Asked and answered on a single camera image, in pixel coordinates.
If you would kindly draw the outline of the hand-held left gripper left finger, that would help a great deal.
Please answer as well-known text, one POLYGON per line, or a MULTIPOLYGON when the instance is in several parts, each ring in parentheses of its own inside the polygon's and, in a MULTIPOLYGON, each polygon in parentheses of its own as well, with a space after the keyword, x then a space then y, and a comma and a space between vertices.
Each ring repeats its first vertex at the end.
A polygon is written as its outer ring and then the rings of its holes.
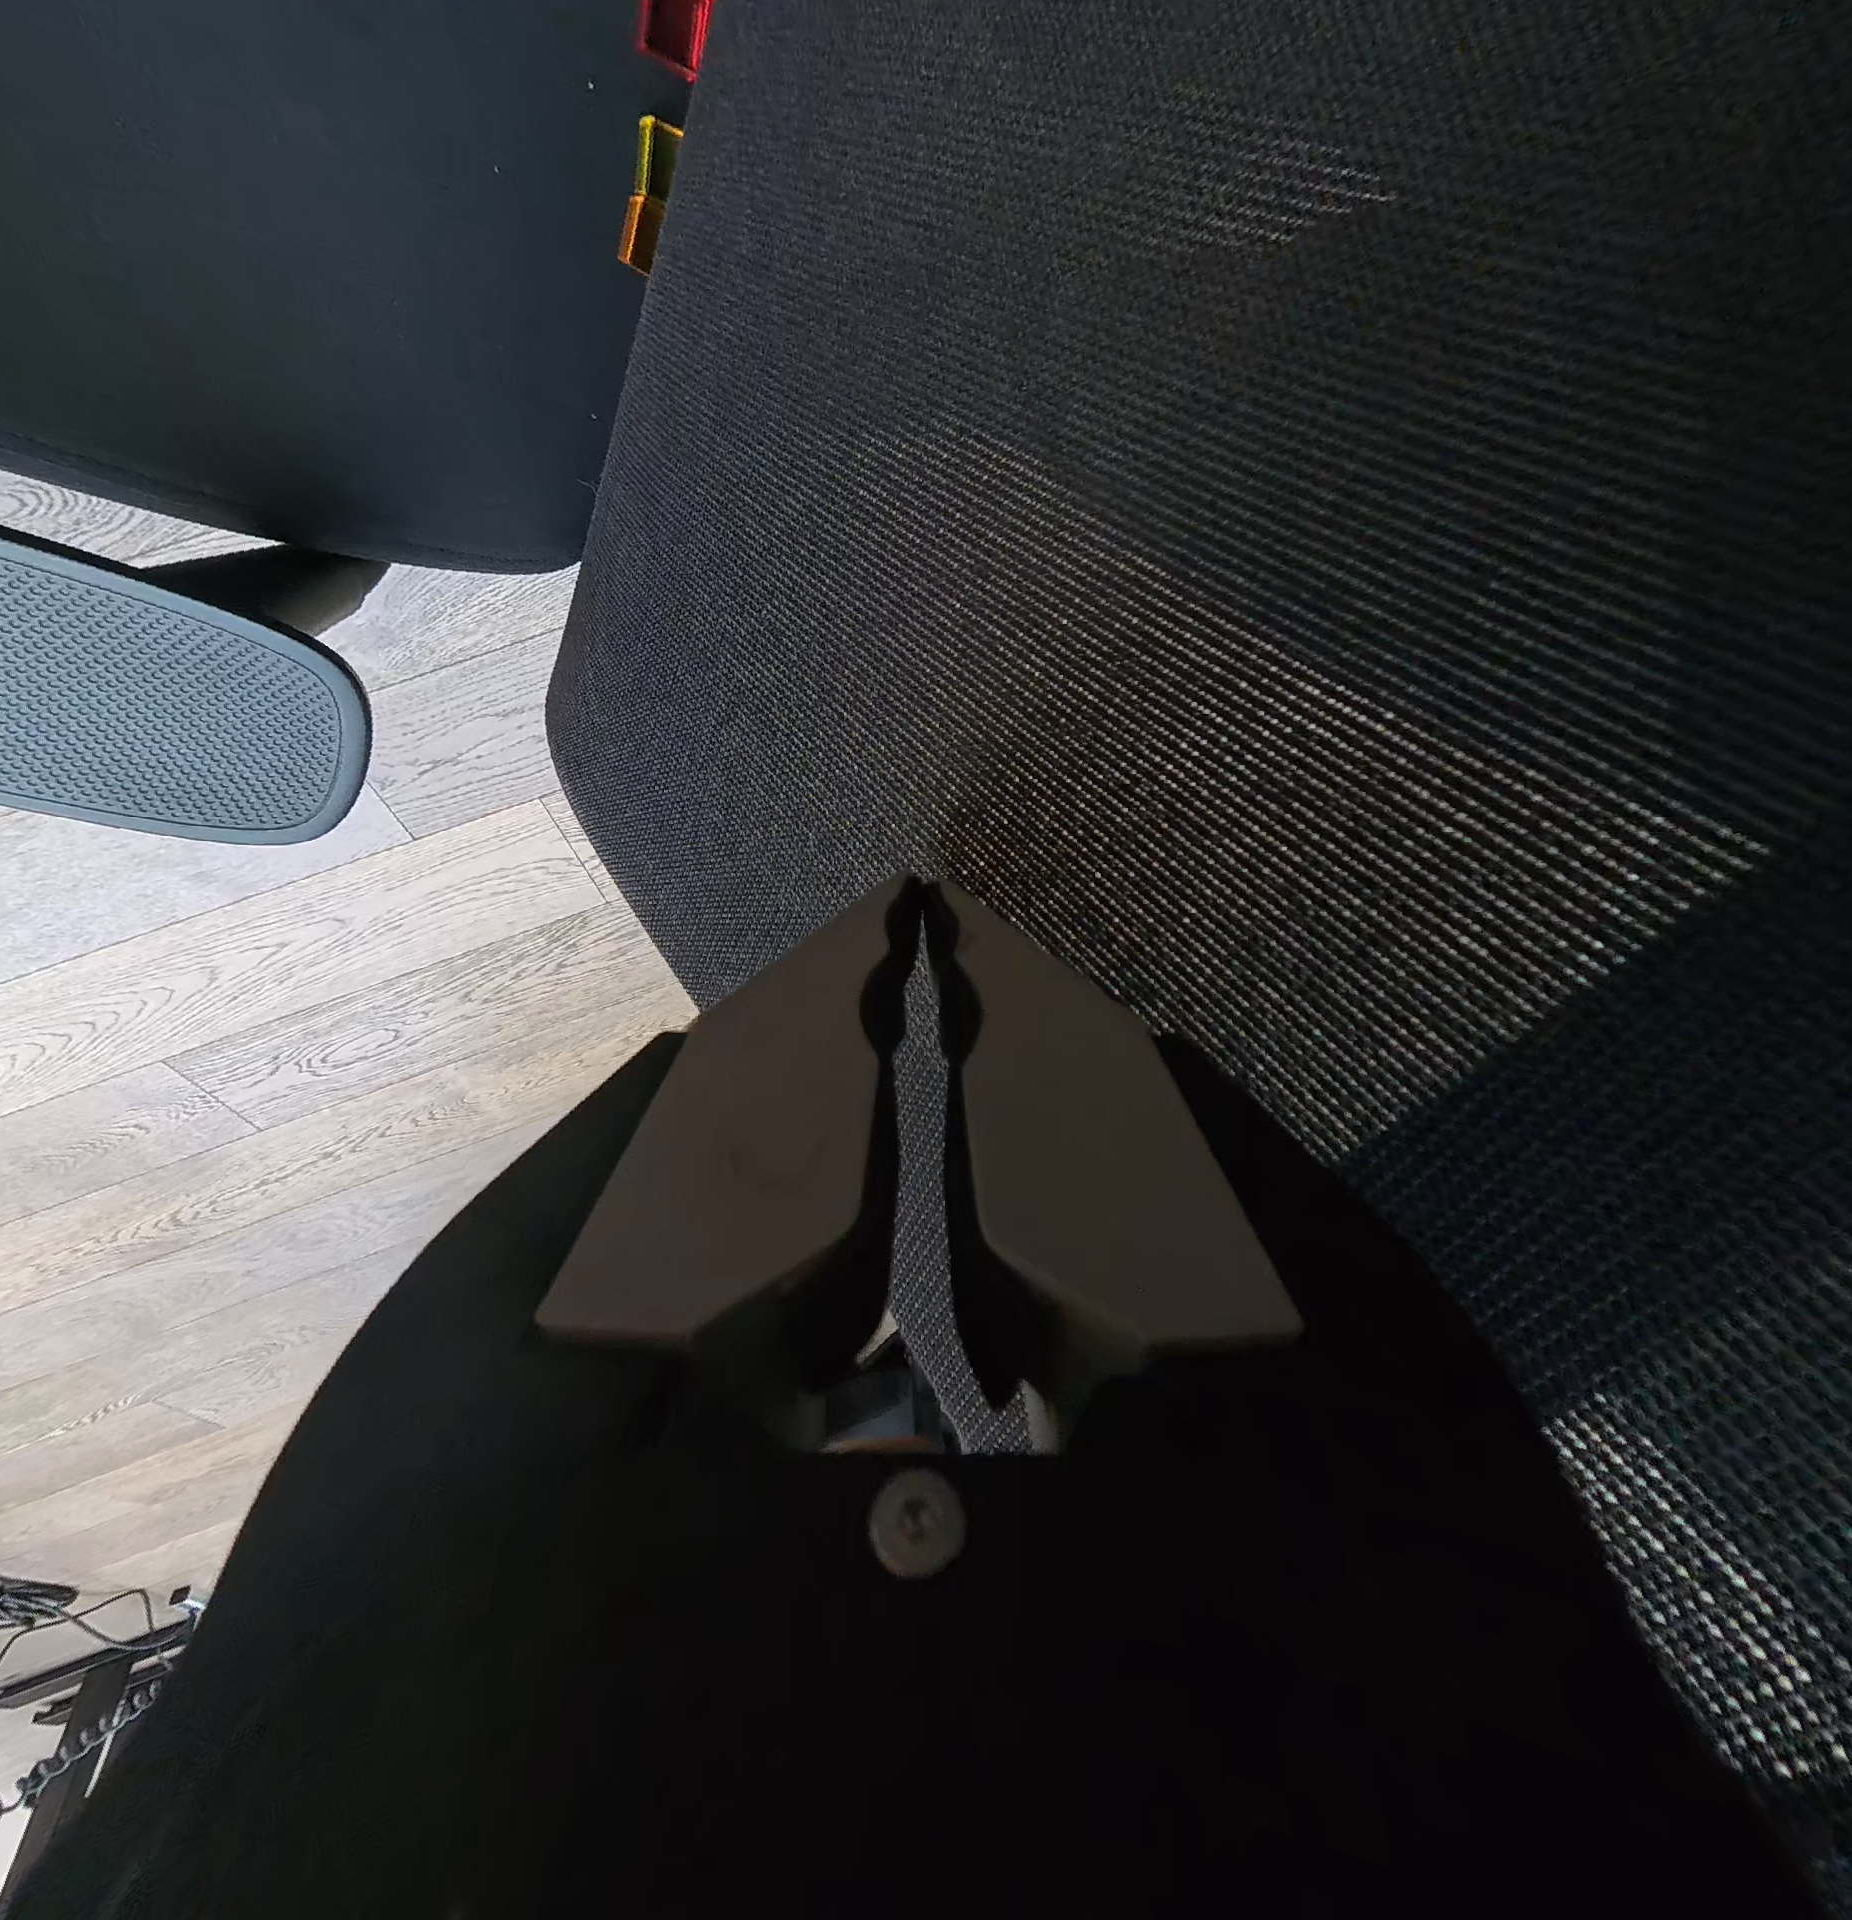
POLYGON ((682 1036, 540 1303, 599 1346, 863 1346, 886 1311, 893 1056, 922 885, 891 877, 682 1036))

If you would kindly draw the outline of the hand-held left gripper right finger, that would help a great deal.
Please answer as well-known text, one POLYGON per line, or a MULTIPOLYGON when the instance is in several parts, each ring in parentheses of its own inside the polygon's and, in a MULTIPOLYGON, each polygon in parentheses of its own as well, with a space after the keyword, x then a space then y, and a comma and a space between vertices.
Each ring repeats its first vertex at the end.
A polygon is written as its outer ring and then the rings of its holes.
POLYGON ((956 883, 930 885, 947 1280, 987 1400, 1089 1400, 1302 1319, 1147 1023, 956 883))

